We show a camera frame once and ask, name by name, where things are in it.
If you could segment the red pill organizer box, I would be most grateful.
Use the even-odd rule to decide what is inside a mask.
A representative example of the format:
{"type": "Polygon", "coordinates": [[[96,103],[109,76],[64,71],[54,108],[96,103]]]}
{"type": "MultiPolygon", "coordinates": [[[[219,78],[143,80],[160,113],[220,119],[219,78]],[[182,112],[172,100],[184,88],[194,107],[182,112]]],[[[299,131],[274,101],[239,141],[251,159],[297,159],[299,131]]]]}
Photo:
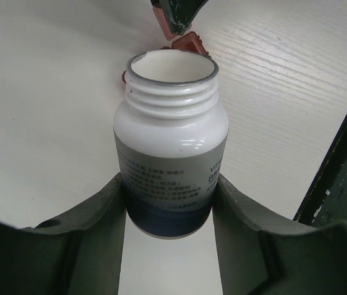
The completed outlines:
{"type": "Polygon", "coordinates": [[[161,50],[170,50],[170,49],[176,49],[176,50],[184,50],[189,52],[195,52],[198,54],[201,54],[203,56],[210,57],[210,53],[205,49],[203,46],[203,42],[201,37],[196,34],[194,31],[190,31],[191,26],[189,26],[188,31],[184,35],[177,35],[171,32],[168,21],[166,19],[166,16],[164,15],[163,9],[161,8],[160,4],[152,4],[153,6],[153,12],[156,16],[156,19],[159,23],[159,26],[162,29],[162,32],[164,34],[164,37],[171,41],[171,44],[168,46],[161,47],[161,50]]]}

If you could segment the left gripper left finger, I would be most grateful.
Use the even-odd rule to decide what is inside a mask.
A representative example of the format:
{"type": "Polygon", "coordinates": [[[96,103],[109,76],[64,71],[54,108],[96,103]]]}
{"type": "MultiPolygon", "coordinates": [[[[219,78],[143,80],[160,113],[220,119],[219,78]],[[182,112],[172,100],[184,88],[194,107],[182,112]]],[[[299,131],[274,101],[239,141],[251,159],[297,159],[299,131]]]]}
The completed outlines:
{"type": "Polygon", "coordinates": [[[125,223],[119,175],[36,227],[0,222],[0,294],[117,294],[125,223]]]}

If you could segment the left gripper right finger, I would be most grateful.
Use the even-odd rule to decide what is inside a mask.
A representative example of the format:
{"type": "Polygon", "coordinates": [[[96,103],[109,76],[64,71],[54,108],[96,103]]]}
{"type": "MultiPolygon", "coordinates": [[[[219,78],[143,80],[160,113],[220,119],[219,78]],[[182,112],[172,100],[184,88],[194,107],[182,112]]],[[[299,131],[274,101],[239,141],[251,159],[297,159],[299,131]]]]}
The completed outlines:
{"type": "Polygon", "coordinates": [[[220,176],[213,224],[224,294],[347,294],[347,221],[295,222],[220,176]]]}

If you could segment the white pill bottle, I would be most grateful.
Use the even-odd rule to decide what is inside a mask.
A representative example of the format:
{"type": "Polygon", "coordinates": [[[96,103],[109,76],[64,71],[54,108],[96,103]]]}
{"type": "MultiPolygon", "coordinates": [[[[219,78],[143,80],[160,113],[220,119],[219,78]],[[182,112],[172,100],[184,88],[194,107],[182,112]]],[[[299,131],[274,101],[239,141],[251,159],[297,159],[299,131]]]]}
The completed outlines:
{"type": "Polygon", "coordinates": [[[185,237],[209,217],[229,132],[218,72],[174,49],[128,61],[113,131],[127,212],[149,235],[185,237]]]}

